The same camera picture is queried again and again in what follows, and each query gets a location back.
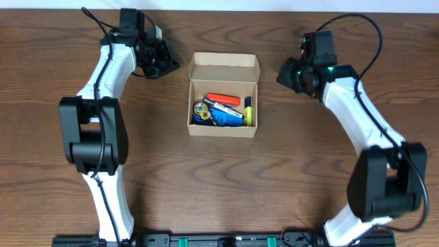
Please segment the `roll of tape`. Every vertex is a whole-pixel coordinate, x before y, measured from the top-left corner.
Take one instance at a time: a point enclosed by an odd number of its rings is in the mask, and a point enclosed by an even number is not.
[[[194,114],[201,116],[201,114],[204,113],[205,111],[209,112],[207,105],[203,102],[197,102],[197,103],[195,103],[195,106],[193,106],[193,113]]]
[[[208,110],[205,110],[200,114],[201,119],[208,120],[211,118],[211,113]]]

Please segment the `red marker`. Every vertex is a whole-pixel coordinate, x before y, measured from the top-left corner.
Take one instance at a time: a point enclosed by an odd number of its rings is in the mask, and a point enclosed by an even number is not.
[[[240,99],[238,97],[219,95],[216,93],[208,93],[206,96],[208,99],[224,104],[227,106],[238,106],[240,104]]]

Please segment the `box flap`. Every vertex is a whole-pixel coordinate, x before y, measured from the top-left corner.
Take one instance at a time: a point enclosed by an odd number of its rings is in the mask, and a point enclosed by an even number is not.
[[[195,52],[189,63],[191,81],[257,83],[260,69],[256,55]]]
[[[192,136],[245,137],[253,138],[257,127],[213,127],[190,124],[187,126]]]

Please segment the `brown wooden desk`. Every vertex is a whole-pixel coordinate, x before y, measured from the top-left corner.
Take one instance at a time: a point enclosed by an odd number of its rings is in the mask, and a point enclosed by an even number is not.
[[[119,11],[94,11],[119,22]],[[298,41],[336,13],[149,11],[181,68],[159,80],[130,77],[121,107],[130,154],[125,185],[137,226],[174,233],[317,228],[346,204],[357,157],[322,104],[276,83]],[[408,141],[427,148],[431,200],[424,228],[399,246],[439,244],[439,21],[371,14],[383,51],[363,79],[370,99]],[[360,19],[330,26],[339,62],[362,70],[377,35]],[[92,197],[62,149],[58,102],[75,95],[99,58],[102,33],[79,10],[0,10],[0,246],[49,246],[90,235]],[[195,51],[256,54],[261,64],[254,139],[190,137],[187,64]],[[397,220],[411,226],[420,212]]]

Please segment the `cardboard box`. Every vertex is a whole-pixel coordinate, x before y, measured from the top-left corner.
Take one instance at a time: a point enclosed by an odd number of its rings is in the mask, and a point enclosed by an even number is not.
[[[193,136],[249,137],[258,128],[258,79],[259,62],[252,54],[214,54],[195,52],[189,63],[189,111],[187,128]],[[207,93],[239,97],[241,103],[235,110],[244,114],[244,99],[252,97],[253,127],[216,127],[192,124],[193,105]]]

